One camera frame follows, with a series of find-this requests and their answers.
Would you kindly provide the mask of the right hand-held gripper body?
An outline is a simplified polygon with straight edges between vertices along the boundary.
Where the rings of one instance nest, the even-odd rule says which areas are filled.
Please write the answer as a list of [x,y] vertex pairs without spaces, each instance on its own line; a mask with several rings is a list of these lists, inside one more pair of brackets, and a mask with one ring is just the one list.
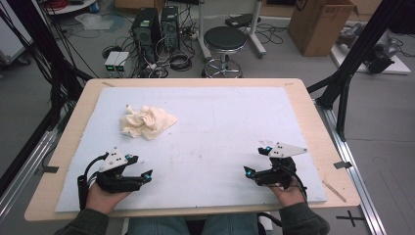
[[255,183],[259,186],[279,183],[287,189],[297,172],[293,156],[305,154],[307,149],[281,142],[277,142],[271,148],[271,152],[266,156],[271,161],[271,168],[258,171],[259,178],[255,180]]

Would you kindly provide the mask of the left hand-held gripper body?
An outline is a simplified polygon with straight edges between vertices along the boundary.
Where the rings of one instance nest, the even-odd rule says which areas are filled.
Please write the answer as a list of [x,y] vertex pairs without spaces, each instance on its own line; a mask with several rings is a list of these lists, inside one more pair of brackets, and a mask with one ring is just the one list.
[[117,147],[103,156],[103,163],[96,172],[96,183],[109,193],[138,191],[143,184],[133,180],[137,176],[123,176],[125,168],[130,165]]

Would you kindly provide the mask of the cream printed cloth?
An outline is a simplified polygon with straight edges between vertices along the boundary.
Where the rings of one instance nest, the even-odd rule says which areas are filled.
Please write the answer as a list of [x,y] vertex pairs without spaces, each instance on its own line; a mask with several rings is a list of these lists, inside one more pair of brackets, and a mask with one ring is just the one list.
[[176,122],[177,118],[162,108],[142,106],[136,111],[127,105],[126,114],[120,118],[119,125],[120,132],[124,135],[153,140]]

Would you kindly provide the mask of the person's left hand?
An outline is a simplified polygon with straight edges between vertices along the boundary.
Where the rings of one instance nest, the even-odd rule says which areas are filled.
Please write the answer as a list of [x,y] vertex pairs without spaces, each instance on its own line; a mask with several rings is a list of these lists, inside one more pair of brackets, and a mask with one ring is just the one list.
[[109,214],[119,202],[129,195],[129,192],[109,193],[94,183],[89,188],[85,207],[97,212]]

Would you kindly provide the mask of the person's right hand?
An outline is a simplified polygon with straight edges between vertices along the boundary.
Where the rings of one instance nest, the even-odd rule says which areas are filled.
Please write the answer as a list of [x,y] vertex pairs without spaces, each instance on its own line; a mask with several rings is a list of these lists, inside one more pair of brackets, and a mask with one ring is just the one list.
[[278,184],[270,184],[268,188],[283,208],[305,202],[304,195],[296,182],[292,182],[287,189],[281,188]]

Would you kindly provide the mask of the person's left leg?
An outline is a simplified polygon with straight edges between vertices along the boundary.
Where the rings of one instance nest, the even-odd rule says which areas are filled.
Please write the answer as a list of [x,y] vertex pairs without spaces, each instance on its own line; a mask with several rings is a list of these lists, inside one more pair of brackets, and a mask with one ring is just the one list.
[[127,235],[190,235],[181,217],[142,217],[129,220]]

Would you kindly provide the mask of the person's leg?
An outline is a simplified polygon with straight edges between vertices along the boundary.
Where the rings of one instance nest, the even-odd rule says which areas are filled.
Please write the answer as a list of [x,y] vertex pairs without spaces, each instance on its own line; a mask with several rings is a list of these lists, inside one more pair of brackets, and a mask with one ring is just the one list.
[[209,215],[202,235],[258,235],[255,213]]
[[129,220],[127,235],[190,235],[181,217],[142,217]]

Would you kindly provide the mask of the person's right leg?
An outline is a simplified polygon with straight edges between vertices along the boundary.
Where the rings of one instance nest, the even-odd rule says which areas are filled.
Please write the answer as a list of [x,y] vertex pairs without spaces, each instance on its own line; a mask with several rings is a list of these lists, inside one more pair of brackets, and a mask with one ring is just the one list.
[[209,215],[202,235],[258,235],[255,213]]

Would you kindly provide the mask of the thin wooden stick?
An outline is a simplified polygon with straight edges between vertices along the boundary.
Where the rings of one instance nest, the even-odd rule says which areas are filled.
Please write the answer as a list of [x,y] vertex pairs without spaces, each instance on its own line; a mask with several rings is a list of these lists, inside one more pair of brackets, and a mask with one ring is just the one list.
[[346,203],[346,198],[339,192],[337,191],[332,185],[330,185],[328,182],[326,182],[325,180],[322,181],[323,184],[331,191],[333,192],[340,200],[342,200],[344,203]]

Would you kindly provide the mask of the pale blue table mat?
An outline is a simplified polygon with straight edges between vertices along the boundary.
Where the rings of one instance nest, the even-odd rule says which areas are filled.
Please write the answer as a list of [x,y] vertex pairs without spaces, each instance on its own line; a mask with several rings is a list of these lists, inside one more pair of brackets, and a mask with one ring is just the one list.
[[[126,108],[164,109],[176,123],[154,140],[121,133]],[[119,203],[122,210],[272,205],[275,196],[245,176],[270,168],[258,148],[286,143],[307,147],[282,87],[107,87],[72,158],[57,212],[79,209],[76,178],[97,170],[111,149],[138,156],[125,169],[152,180]]]

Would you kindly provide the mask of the black tape cross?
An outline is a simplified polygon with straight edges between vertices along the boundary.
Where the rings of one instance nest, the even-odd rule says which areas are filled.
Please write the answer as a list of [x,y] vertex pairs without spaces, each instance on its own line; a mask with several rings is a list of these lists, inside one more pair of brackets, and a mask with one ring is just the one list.
[[346,211],[346,215],[337,215],[336,219],[348,220],[352,227],[356,226],[357,221],[364,221],[365,218],[362,216],[353,215],[351,211]]

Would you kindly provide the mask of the white power supply box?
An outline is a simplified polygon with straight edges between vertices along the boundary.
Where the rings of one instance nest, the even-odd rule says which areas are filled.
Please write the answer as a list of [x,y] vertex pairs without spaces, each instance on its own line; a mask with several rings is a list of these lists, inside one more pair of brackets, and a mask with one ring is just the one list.
[[109,54],[107,60],[105,61],[105,68],[107,72],[115,71],[115,64],[118,58],[119,52],[113,51]]
[[115,70],[120,73],[126,73],[129,69],[129,53],[119,52],[115,62]]

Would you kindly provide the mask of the black round stool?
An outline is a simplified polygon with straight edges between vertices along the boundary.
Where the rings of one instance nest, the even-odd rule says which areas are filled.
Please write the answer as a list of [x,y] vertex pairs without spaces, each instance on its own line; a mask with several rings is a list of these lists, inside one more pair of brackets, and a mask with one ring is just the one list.
[[210,52],[218,53],[219,57],[206,62],[202,76],[206,78],[242,77],[243,72],[240,65],[232,61],[229,56],[241,51],[246,43],[246,35],[238,28],[217,26],[209,29],[204,35],[204,44]]

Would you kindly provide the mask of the white metal stand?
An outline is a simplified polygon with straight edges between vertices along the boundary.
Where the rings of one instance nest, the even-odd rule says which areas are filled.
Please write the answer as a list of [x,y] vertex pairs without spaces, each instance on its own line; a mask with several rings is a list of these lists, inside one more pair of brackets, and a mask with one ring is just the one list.
[[[248,33],[248,37],[251,40],[251,42],[253,43],[254,47],[257,50],[258,53],[258,57],[261,59],[265,54],[266,54],[266,50],[264,49],[264,47],[262,46],[262,43],[259,41],[259,39],[257,38],[255,32],[256,32],[256,26],[258,23],[258,19],[259,19],[259,12],[260,12],[260,8],[262,5],[262,1],[263,0],[255,0],[254,2],[254,9],[253,9],[253,17],[252,17],[252,22],[251,22],[251,27],[250,27],[250,31]],[[207,48],[207,46],[205,45],[204,42],[204,16],[205,16],[205,11],[204,11],[204,4],[205,4],[205,0],[198,0],[199,3],[199,29],[197,31],[197,39],[200,45],[200,48],[202,50],[204,59],[206,61],[211,59],[211,53],[210,50]]]

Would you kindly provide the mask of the large black computer tower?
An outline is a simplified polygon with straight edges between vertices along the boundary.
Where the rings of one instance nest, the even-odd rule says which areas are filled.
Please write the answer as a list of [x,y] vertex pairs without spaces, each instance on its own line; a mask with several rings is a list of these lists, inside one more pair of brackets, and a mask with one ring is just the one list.
[[141,8],[131,30],[139,52],[146,57],[148,62],[155,63],[159,59],[158,42],[161,40],[158,10],[156,8]]

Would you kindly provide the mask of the brown cardboard box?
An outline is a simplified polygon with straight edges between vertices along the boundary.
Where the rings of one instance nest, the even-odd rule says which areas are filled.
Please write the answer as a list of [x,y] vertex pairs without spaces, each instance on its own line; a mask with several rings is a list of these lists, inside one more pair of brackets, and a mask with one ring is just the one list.
[[297,0],[289,35],[303,56],[328,56],[355,8],[350,0]]

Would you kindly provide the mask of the black flat device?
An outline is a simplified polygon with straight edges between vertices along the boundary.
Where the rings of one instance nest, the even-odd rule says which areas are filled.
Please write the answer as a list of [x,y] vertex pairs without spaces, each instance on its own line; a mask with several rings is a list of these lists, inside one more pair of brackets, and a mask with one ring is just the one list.
[[245,27],[252,24],[253,15],[252,14],[243,14],[237,17],[229,17],[225,20],[225,23],[231,27]]

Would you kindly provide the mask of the slim black computer tower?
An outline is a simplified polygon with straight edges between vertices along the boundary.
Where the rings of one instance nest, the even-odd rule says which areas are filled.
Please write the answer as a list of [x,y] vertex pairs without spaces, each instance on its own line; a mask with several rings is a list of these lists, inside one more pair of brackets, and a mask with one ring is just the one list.
[[173,52],[179,48],[178,8],[164,6],[161,11],[161,31],[165,52]]

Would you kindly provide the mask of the clear plastic sheet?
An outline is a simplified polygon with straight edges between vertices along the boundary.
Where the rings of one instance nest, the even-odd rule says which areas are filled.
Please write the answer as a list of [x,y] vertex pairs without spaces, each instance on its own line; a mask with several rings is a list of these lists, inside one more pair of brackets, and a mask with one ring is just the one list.
[[90,14],[85,13],[74,18],[81,23],[85,30],[115,30],[121,28],[125,17],[118,14]]

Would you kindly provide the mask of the grey robot parts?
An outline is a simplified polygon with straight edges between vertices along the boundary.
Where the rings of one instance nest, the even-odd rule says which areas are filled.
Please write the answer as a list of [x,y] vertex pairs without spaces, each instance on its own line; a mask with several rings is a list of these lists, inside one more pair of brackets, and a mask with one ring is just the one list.
[[[365,24],[356,23],[355,25],[346,25],[332,48],[332,55],[337,59],[339,66],[342,61],[338,58],[340,55],[343,59],[351,50],[360,34],[363,32]],[[398,52],[398,40],[390,36],[391,31],[387,29],[370,50],[369,55],[364,59],[360,69],[370,73],[381,73],[395,63],[396,53]]]

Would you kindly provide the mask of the white board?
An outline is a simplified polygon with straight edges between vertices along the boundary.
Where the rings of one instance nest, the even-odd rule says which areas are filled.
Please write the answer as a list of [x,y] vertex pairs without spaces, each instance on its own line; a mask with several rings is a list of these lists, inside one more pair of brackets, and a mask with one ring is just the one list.
[[[337,59],[332,55],[332,50],[331,50],[331,56],[334,59],[336,65],[337,65]],[[343,61],[345,59],[343,59],[343,56],[340,55],[339,58],[338,58],[338,60],[339,61],[342,61],[342,63],[343,63]],[[363,70],[363,68],[360,69],[360,66],[357,69],[357,71],[358,72],[366,72],[366,71]],[[393,65],[391,65],[390,67],[388,67],[386,70],[384,70],[381,73],[389,73],[389,74],[410,74],[411,73],[411,70],[396,56],[395,63]]]

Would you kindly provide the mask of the white round table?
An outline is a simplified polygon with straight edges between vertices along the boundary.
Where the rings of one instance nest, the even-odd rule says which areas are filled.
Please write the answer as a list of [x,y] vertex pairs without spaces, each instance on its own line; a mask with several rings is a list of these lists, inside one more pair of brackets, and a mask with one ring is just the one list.
[[42,6],[50,15],[72,13],[82,9],[97,12],[100,9],[98,0],[47,0]]

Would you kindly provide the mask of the white panel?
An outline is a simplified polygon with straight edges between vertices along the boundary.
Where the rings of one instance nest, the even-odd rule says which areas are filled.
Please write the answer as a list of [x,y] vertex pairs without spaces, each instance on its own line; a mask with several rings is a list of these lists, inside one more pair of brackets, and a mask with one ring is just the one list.
[[[24,39],[27,40],[28,44],[30,45],[33,40],[23,27],[20,20],[13,14],[11,15],[11,20],[18,32],[23,36]],[[18,37],[0,18],[0,64],[11,64],[23,52],[24,49],[25,48],[18,40]]]

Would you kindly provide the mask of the aluminium rail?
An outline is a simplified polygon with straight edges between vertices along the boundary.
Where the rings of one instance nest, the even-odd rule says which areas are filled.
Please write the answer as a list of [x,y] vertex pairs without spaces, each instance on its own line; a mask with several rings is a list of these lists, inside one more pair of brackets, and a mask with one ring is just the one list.
[[7,217],[42,160],[52,149],[57,136],[58,132],[55,130],[45,131],[37,141],[27,147],[26,152],[23,152],[23,163],[18,167],[16,175],[12,177],[12,181],[0,196],[0,224]]
[[360,174],[358,166],[354,160],[352,152],[346,141],[343,141],[341,135],[336,130],[337,118],[332,110],[325,110],[315,105],[317,112],[321,116],[328,130],[330,137],[336,147],[342,162],[346,165],[346,172],[351,178],[351,182],[355,187],[360,198],[360,209],[362,210],[364,221],[368,225],[371,235],[387,235],[384,224],[379,217],[375,205],[366,188],[364,180]]

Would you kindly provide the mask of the black metal frame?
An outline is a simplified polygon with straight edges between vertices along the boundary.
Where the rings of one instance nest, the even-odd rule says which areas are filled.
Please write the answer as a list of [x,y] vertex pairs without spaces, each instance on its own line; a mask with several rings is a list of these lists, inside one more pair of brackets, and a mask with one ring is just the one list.
[[346,141],[346,107],[351,79],[408,1],[382,0],[340,67],[327,78],[306,88],[308,93],[313,93],[326,87],[323,94],[316,99],[317,105],[324,110],[332,110],[334,102],[340,99],[336,132],[342,141]]

